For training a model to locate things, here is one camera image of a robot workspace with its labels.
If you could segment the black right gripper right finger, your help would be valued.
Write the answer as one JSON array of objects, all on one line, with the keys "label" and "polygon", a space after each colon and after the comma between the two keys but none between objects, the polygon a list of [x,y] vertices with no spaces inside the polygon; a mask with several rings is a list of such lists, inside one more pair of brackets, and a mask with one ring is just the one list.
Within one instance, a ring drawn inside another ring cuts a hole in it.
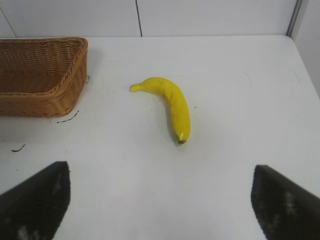
[{"label": "black right gripper right finger", "polygon": [[268,240],[318,240],[320,199],[268,165],[256,165],[250,200]]}]

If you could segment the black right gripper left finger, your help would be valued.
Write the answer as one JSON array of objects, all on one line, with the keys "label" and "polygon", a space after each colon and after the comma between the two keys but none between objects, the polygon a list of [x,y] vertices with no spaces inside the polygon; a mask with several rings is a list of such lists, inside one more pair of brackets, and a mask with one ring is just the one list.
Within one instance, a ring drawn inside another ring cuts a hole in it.
[{"label": "black right gripper left finger", "polygon": [[70,201],[69,165],[56,161],[0,195],[0,238],[52,240]]}]

